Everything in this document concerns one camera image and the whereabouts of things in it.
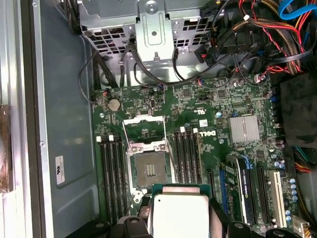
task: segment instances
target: green circuit board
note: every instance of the green circuit board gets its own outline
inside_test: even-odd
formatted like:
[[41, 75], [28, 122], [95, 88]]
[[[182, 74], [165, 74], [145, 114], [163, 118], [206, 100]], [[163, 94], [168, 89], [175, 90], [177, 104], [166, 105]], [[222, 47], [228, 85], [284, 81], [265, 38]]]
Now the green circuit board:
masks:
[[[275, 146], [275, 139], [279, 135], [273, 119], [272, 102], [264, 97], [270, 90], [270, 84], [267, 81], [260, 87], [254, 87], [250, 84], [240, 86], [241, 79], [237, 78], [226, 87], [212, 89], [214, 86], [223, 84], [226, 80], [226, 78], [205, 79], [204, 86], [192, 82], [177, 87], [146, 88], [133, 86], [95, 92], [97, 104], [93, 105], [93, 125], [96, 167], [100, 185], [101, 219], [109, 219], [113, 211], [116, 212], [115, 217], [119, 217], [120, 213], [126, 212], [126, 210], [116, 210], [117, 205], [114, 201], [119, 197], [121, 206], [129, 207], [128, 210], [131, 214], [136, 213], [135, 215], [137, 215], [138, 213], [139, 204], [135, 204], [131, 200], [129, 192], [127, 170], [132, 170], [133, 186], [137, 186], [138, 180], [136, 179], [135, 169], [127, 166], [126, 151], [128, 143], [126, 137], [133, 143], [149, 144], [153, 141], [163, 140], [166, 135], [169, 149], [165, 152], [165, 156], [174, 160], [171, 164], [167, 160], [166, 167], [170, 168], [172, 174], [174, 173], [173, 181], [211, 183], [214, 196], [220, 204], [225, 204], [226, 213], [233, 220], [242, 220], [239, 213], [241, 207], [238, 204], [238, 179], [225, 170], [226, 156], [242, 155], [248, 158], [256, 216], [256, 222], [252, 226], [258, 233], [265, 233], [269, 226], [262, 219], [263, 205], [259, 196], [257, 180], [259, 175], [256, 167], [261, 166], [264, 170], [263, 177], [268, 178], [268, 171], [277, 169], [272, 165], [276, 161], [275, 157], [280, 159], [283, 157], [282, 151]], [[113, 99], [119, 102], [119, 105], [115, 105], [115, 111], [113, 111], [113, 105], [109, 106]], [[125, 133], [122, 124], [124, 120], [134, 119], [142, 115], [163, 116], [164, 122], [141, 121], [127, 124]], [[245, 138], [245, 141], [237, 142], [239, 138], [234, 139], [232, 137], [234, 128], [232, 118], [255, 119], [256, 124], [250, 123], [250, 128], [257, 127], [258, 137], [252, 141], [250, 141], [250, 138]], [[180, 137], [181, 133], [187, 133], [186, 137]], [[101, 144], [103, 141], [109, 140], [109, 136], [111, 139], [114, 138], [115, 141], [118, 139], [120, 141], [119, 146], [110, 146], [109, 149], [106, 149], [106, 152], [103, 152]], [[107, 155], [111, 159], [105, 163], [104, 160]], [[114, 157], [117, 155], [119, 155], [120, 161], [116, 164]], [[179, 166], [174, 165], [174, 167], [185, 166], [186, 170], [197, 171], [197, 173], [185, 174], [179, 172], [177, 170], [179, 168], [171, 169], [174, 163], [178, 164], [176, 160], [181, 160], [182, 157], [188, 157], [188, 160], [195, 158], [196, 161], [192, 164], [187, 163], [188, 160], [184, 160], [183, 164], [182, 161], [179, 161]], [[131, 160], [131, 164], [131, 167], [135, 167], [134, 159]], [[107, 168], [120, 169], [120, 173], [119, 175], [109, 174]], [[151, 168], [147, 167], [149, 175], [152, 173]], [[288, 184], [286, 178], [289, 175], [285, 170], [280, 172], [283, 195], [285, 196], [285, 210], [297, 214], [297, 204], [287, 199]], [[116, 176], [122, 177], [119, 184], [115, 183]], [[113, 192], [116, 196], [112, 195], [113, 192], [109, 190], [111, 186], [115, 187]], [[270, 194], [270, 187], [266, 187], [269, 216], [272, 217], [274, 214], [273, 198]], [[103, 192], [107, 189], [108, 194], [113, 196], [111, 206], [109, 205], [109, 195]], [[121, 196], [122, 191], [126, 191], [123, 198]], [[287, 223], [287, 228], [292, 228], [291, 222]]]

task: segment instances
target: capacitor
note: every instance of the capacitor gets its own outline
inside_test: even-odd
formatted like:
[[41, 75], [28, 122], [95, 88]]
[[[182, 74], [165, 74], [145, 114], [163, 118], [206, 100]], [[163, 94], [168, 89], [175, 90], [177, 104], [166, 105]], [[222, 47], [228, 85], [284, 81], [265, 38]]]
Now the capacitor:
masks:
[[297, 191], [294, 189], [288, 189], [288, 193], [292, 194], [293, 196], [297, 195]]
[[221, 112], [216, 112], [216, 115], [215, 115], [216, 118], [220, 118], [221, 116], [222, 116]]
[[121, 103], [117, 99], [111, 99], [108, 103], [108, 108], [113, 112], [118, 112], [121, 108]]
[[272, 162], [272, 165], [273, 165], [274, 167], [279, 168], [279, 162], [278, 162], [278, 161], [273, 161], [273, 162]]
[[295, 184], [289, 184], [287, 187], [292, 189], [292, 190], [296, 189], [296, 185]]
[[289, 200], [292, 200], [292, 201], [294, 201], [294, 202], [297, 202], [298, 197], [297, 197], [297, 196], [293, 196], [293, 195], [289, 195], [289, 196], [288, 196], [288, 199], [289, 199]]
[[285, 148], [285, 145], [284, 144], [276, 144], [275, 147], [277, 149], [284, 149]]
[[277, 161], [280, 163], [280, 164], [285, 164], [285, 160], [283, 158], [279, 158], [277, 159]]
[[291, 184], [294, 184], [296, 182], [294, 178], [288, 178], [287, 181]]
[[281, 169], [281, 170], [283, 170], [283, 169], [285, 169], [285, 164], [279, 164], [279, 168]]
[[276, 144], [284, 144], [284, 140], [275, 140]]

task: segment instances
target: chipset heatsink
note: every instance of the chipset heatsink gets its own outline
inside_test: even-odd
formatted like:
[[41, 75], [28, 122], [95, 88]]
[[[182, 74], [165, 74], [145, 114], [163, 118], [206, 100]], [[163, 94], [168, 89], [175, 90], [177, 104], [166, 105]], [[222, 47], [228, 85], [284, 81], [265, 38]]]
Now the chipset heatsink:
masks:
[[247, 143], [260, 140], [257, 116], [229, 118], [233, 143]]

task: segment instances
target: ventilation holes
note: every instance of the ventilation holes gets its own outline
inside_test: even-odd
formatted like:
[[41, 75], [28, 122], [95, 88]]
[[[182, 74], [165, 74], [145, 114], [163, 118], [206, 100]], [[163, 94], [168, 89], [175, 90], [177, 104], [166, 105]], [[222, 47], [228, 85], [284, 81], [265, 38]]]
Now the ventilation holes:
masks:
[[210, 22], [210, 26], [209, 24], [207, 25], [208, 19], [204, 18], [204, 19], [200, 19], [199, 21], [190, 21], [190, 20], [186, 20], [184, 21], [184, 27], [183, 27], [183, 31], [205, 31], [206, 27], [210, 27], [211, 26], [211, 22]]
[[189, 40], [177, 40], [174, 38], [174, 46], [175, 47], [183, 47], [188, 46]]
[[102, 29], [100, 32], [94, 32], [89, 38], [96, 46], [99, 53], [119, 54], [123, 53], [128, 41], [122, 41], [120, 46], [116, 46], [114, 39], [125, 38], [122, 27], [112, 29]]
[[205, 43], [207, 40], [208, 40], [208, 38], [206, 37], [206, 34], [197, 34], [197, 35], [195, 35], [195, 37], [193, 39], [192, 45], [201, 45], [201, 44]]

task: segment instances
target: ram slot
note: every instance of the ram slot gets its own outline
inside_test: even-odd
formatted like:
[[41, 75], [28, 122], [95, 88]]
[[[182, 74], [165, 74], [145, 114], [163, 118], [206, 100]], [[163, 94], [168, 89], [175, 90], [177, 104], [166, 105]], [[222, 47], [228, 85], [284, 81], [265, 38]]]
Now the ram slot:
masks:
[[127, 210], [122, 142], [106, 141], [101, 147], [108, 218], [111, 224], [116, 224]]
[[181, 183], [186, 183], [188, 181], [187, 175], [185, 173], [185, 163], [184, 163], [184, 146], [178, 132], [174, 135], [175, 147], [176, 147], [176, 158], [177, 158], [177, 170]]
[[257, 166], [257, 175], [258, 175], [260, 204], [261, 204], [261, 210], [262, 210], [262, 219], [264, 224], [268, 224], [269, 223], [269, 209], [268, 209], [267, 193], [266, 193], [266, 185], [265, 185], [265, 174], [264, 174], [263, 167]]
[[181, 134], [181, 140], [183, 143], [184, 149], [184, 159], [185, 159], [185, 173], [187, 174], [188, 181], [186, 183], [193, 183], [193, 165], [191, 161], [191, 154], [190, 154], [190, 140], [187, 138], [186, 133]]
[[193, 168], [193, 180], [194, 183], [201, 184], [200, 173], [199, 173], [199, 158], [197, 156], [196, 143], [194, 134], [192, 132], [187, 133], [187, 139], [189, 141], [190, 155], [191, 155], [191, 164]]

